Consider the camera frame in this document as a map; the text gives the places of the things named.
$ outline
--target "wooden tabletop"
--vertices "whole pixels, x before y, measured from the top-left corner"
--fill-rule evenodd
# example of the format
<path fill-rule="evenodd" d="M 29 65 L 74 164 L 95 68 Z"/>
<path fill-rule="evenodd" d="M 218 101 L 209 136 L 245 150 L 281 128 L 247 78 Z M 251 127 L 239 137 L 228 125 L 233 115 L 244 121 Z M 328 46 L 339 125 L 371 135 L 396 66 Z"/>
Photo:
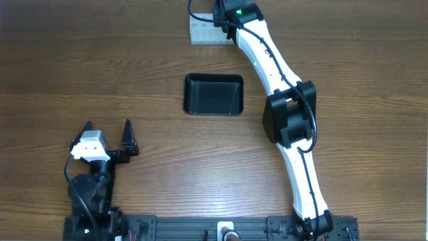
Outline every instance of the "wooden tabletop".
<path fill-rule="evenodd" d="M 330 211 L 357 217 L 363 239 L 424 239 L 428 2 L 257 4 L 291 69 L 316 85 L 314 160 Z M 88 120 L 110 149 L 132 121 L 140 155 L 117 167 L 114 188 L 127 214 L 292 213 L 260 79 L 236 46 L 191 46 L 187 0 L 4 0 L 0 10 L 0 238 L 62 238 L 64 165 Z M 242 75 L 243 113 L 186 114 L 191 72 Z"/>

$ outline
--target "wooden table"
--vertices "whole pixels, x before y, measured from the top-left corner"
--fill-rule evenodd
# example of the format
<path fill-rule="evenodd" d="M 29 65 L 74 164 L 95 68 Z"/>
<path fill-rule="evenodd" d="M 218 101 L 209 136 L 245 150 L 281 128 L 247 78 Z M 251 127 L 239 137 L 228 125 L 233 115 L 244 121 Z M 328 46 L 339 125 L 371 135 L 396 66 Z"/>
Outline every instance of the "wooden table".
<path fill-rule="evenodd" d="M 110 149 L 132 121 L 140 155 L 118 166 L 114 188 L 127 214 L 291 214 L 263 86 L 238 47 L 190 45 L 187 0 L 1 3 L 0 238 L 62 238 L 63 169 L 88 120 Z M 428 2 L 257 4 L 290 67 L 317 87 L 314 158 L 330 211 L 357 217 L 363 239 L 424 239 Z M 190 72 L 241 74 L 243 113 L 186 114 Z"/>

